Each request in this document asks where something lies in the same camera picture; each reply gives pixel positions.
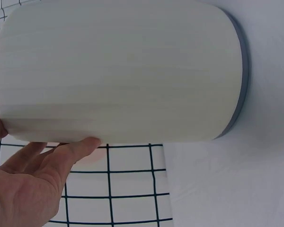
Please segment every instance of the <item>gray rim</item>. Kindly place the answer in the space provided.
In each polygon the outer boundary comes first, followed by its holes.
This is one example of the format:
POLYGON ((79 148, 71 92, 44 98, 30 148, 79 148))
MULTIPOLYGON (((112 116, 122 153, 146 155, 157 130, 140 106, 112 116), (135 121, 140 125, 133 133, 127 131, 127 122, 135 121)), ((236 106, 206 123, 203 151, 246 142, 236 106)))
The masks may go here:
POLYGON ((249 51, 248 51, 248 46, 246 43, 246 36, 244 35, 244 32, 240 26, 240 24, 237 22, 237 20, 230 15, 228 12, 226 12, 225 10, 222 9, 222 11, 228 16, 228 18, 231 20, 238 38, 239 38, 239 42, 240 42, 240 47, 241 47, 241 52, 242 52, 242 84, 241 84, 241 91, 240 91, 240 95, 239 95, 239 99, 238 99, 238 103, 237 103, 237 107, 231 117, 230 122, 228 123, 228 125, 226 126, 226 128, 223 130, 223 132, 216 137, 219 138, 221 136, 224 136, 226 133, 228 133, 234 126, 234 124, 236 123, 238 116, 240 115, 240 112, 242 110, 242 107, 244 105, 244 101, 245 101, 245 97, 246 97, 246 93, 247 93, 247 88, 248 88, 248 82, 249 82, 249 74, 250 74, 250 63, 249 63, 249 51))

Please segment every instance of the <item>hand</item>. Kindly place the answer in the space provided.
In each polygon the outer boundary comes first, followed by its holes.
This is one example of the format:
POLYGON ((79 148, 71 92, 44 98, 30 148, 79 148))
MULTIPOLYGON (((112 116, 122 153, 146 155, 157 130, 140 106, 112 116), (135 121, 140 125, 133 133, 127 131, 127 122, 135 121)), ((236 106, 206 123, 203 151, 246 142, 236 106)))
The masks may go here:
MULTIPOLYGON (((0 138, 7 135, 0 121, 0 138)), ((41 227, 55 216, 71 167, 100 140, 86 138, 43 154, 46 143, 29 143, 0 166, 0 227, 41 227)))

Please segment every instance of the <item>white backdrop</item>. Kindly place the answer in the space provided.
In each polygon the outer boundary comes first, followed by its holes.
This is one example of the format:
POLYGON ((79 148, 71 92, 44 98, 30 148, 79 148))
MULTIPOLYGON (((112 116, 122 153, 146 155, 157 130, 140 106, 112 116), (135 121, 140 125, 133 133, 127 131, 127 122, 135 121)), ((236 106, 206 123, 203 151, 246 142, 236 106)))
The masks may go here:
POLYGON ((247 101, 226 136, 165 144, 177 227, 284 227, 284 0, 207 0, 243 26, 247 101))

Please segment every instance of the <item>white plastic container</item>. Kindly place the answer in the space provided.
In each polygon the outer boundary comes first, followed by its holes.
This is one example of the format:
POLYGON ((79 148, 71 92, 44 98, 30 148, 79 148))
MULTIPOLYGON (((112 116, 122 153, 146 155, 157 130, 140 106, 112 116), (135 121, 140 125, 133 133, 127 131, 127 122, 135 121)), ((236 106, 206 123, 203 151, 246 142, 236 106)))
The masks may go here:
POLYGON ((234 24, 214 6, 29 4, 0 34, 0 118, 21 140, 211 140, 236 118, 243 58, 234 24))

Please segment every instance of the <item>white surface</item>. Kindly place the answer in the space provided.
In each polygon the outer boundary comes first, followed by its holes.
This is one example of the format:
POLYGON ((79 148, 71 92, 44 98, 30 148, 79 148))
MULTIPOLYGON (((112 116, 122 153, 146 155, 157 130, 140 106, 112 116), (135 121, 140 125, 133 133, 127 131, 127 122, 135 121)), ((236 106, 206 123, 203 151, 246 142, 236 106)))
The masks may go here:
POLYGON ((211 140, 241 77, 233 24, 193 1, 42 1, 0 33, 0 118, 22 140, 211 140))
POLYGON ((212 0, 248 37, 251 85, 236 127, 165 145, 176 227, 284 227, 284 0, 212 0))

